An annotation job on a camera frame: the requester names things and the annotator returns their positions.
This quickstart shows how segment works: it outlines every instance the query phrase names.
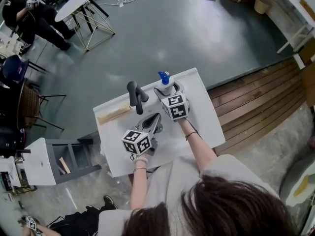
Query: gray shirt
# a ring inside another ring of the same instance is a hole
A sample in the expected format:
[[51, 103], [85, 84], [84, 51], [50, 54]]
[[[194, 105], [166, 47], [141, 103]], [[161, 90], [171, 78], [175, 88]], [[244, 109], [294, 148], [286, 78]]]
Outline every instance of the gray shirt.
[[[232, 155], [222, 155], [208, 163], [200, 172], [195, 158], [182, 156], [173, 162], [159, 167], [148, 179], [148, 193], [144, 207], [155, 207], [161, 202], [167, 205], [171, 235], [187, 235], [183, 212], [181, 209], [181, 194], [189, 191], [202, 175], [222, 177], [228, 181], [245, 181], [260, 185], [277, 196], [275, 191], [250, 169]], [[124, 222], [129, 219], [131, 210], [109, 210], [99, 215], [99, 236], [121, 236]]]

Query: chair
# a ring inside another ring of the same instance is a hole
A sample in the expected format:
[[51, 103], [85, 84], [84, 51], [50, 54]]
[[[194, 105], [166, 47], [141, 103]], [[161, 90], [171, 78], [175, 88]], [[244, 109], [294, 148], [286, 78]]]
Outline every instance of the chair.
[[39, 71], [37, 68], [46, 71], [46, 69], [29, 61], [28, 59], [26, 61], [21, 61], [19, 56], [12, 55], [7, 57], [4, 61], [2, 65], [2, 74], [7, 80], [19, 83], [24, 79], [28, 67], [36, 71]]
[[59, 96], [66, 97], [66, 94], [40, 95], [38, 91], [31, 89], [24, 84], [18, 105], [18, 127], [32, 127], [34, 125], [46, 128], [44, 125], [36, 124], [36, 121], [39, 119], [56, 128], [64, 130], [63, 128], [43, 119], [40, 112], [40, 106], [43, 101], [48, 102], [46, 98]]

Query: blue spray nozzle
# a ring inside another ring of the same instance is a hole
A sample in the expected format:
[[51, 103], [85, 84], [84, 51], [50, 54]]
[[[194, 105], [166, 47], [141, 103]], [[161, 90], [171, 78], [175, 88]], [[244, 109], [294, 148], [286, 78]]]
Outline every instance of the blue spray nozzle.
[[159, 76], [161, 77], [162, 84], [167, 85], [169, 83], [169, 73], [168, 72], [158, 72]]

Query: woven chair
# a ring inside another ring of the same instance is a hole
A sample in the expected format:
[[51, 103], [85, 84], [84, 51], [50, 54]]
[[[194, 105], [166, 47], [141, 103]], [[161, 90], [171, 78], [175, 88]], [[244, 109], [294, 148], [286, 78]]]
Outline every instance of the woven chair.
[[42, 118], [42, 115], [40, 113], [40, 106], [42, 102], [47, 97], [59, 97], [63, 96], [65, 97], [66, 94], [51, 94], [51, 95], [40, 95], [38, 91], [31, 89], [27, 86], [23, 86], [22, 93], [21, 93], [21, 99], [20, 104], [18, 107], [18, 126], [19, 128], [22, 127], [32, 127], [39, 126], [46, 128], [44, 125], [36, 124], [36, 121], [39, 119], [47, 124], [50, 124], [56, 128], [59, 128], [61, 130], [64, 130], [63, 128], [45, 120]]

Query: person sitting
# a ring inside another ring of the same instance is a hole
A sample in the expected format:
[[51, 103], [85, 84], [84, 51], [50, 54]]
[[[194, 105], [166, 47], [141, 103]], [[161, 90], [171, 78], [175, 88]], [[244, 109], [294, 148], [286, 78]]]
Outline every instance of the person sitting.
[[[14, 28], [19, 26], [26, 34], [36, 34], [61, 50], [68, 50], [71, 45], [65, 39], [70, 39], [75, 34], [75, 30], [69, 30], [64, 21], [55, 21], [57, 12], [54, 7], [40, 3], [35, 8], [26, 8], [27, 1], [5, 1], [2, 9], [5, 24]], [[63, 38], [51, 26], [58, 30]]]

